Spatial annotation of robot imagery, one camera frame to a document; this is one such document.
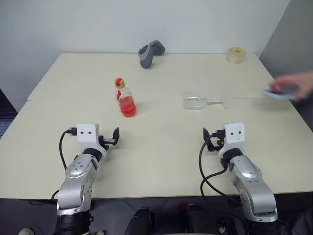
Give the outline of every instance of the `white wall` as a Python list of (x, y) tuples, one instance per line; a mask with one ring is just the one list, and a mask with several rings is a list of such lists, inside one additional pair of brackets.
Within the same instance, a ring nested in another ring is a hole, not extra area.
[[(313, 71), (313, 0), (291, 0), (260, 60), (273, 77)], [(313, 131), (313, 94), (294, 103)]]
[(61, 52), (258, 55), (289, 0), (0, 0), (0, 88), (17, 110)]

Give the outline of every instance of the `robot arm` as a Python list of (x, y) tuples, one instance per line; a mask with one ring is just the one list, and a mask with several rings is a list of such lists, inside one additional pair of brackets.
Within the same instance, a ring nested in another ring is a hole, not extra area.
[[(244, 124), (225, 124), (223, 130), (212, 135), (204, 129), (203, 134), (208, 150), (219, 151), (222, 166), (229, 166), (231, 181), (239, 193), (243, 213), (249, 225), (249, 234), (280, 234), (274, 195), (263, 181), (260, 169), (243, 155)], [(216, 145), (207, 139), (212, 137), (217, 139)]]
[(98, 124), (78, 124), (77, 136), (82, 154), (66, 168), (59, 189), (56, 235), (89, 234), (92, 184), (101, 159), (106, 157), (107, 144), (118, 142), (119, 129), (115, 129), (112, 139), (104, 139), (99, 135)]

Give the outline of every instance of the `gray object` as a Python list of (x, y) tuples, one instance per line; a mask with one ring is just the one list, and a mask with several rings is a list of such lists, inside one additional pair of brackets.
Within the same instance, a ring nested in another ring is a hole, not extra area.
[(58, 192), (55, 234), (72, 234), (73, 231), (75, 234), (90, 234), (92, 184), (101, 159), (106, 157), (107, 144), (116, 145), (119, 139), (118, 128), (112, 139), (104, 139), (99, 135), (98, 124), (78, 124), (75, 132), (82, 154), (66, 168), (65, 180)]
[(245, 218), (269, 223), (278, 219), (274, 194), (262, 179), (260, 169), (245, 156), (230, 160), (230, 178), (238, 190)]
[(152, 59), (154, 55), (162, 55), (165, 52), (165, 47), (160, 43), (159, 40), (154, 40), (149, 44), (143, 46), (139, 52), (138, 56), (140, 59), (140, 65), (147, 69), (152, 64)]

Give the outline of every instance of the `floor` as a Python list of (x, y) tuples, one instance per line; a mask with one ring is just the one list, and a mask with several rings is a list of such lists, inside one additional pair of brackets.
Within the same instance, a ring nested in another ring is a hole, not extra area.
[(6, 129), (8, 129), (8, 127), (10, 126), (10, 124), (12, 123), (12, 120), (1, 120), (0, 121), (0, 139), (3, 136), (3, 134), (5, 133)]
[[(313, 206), (312, 193), (280, 194), (275, 197), (280, 218)], [(236, 211), (222, 197), (210, 197), (209, 200), (215, 206)], [(181, 203), (200, 205), (215, 214), (201, 197), (99, 199), (93, 201), (91, 214), (94, 221), (90, 230), (92, 233), (106, 230), (107, 235), (123, 235), (135, 211), (149, 207), (156, 217), (154, 235), (183, 232), (179, 220)], [(17, 235), (20, 229), (30, 227), (36, 235), (52, 235), (55, 221), (56, 205), (50, 200), (0, 200), (0, 234)]]

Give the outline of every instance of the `clear plastic container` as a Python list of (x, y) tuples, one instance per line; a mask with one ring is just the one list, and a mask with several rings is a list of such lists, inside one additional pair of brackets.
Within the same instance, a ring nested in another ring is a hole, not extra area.
[(183, 95), (185, 109), (203, 109), (206, 106), (207, 101), (207, 96), (202, 93), (186, 92)]
[(206, 105), (215, 104), (220, 104), (224, 109), (229, 109), (231, 107), (231, 99), (225, 96), (212, 96), (208, 98), (204, 93), (185, 92), (183, 94), (183, 104), (185, 109), (203, 109)]
[(132, 91), (125, 87), (125, 82), (122, 78), (115, 79), (114, 83), (117, 88), (115, 92), (116, 101), (122, 114), (127, 118), (133, 117), (136, 114), (136, 105)]

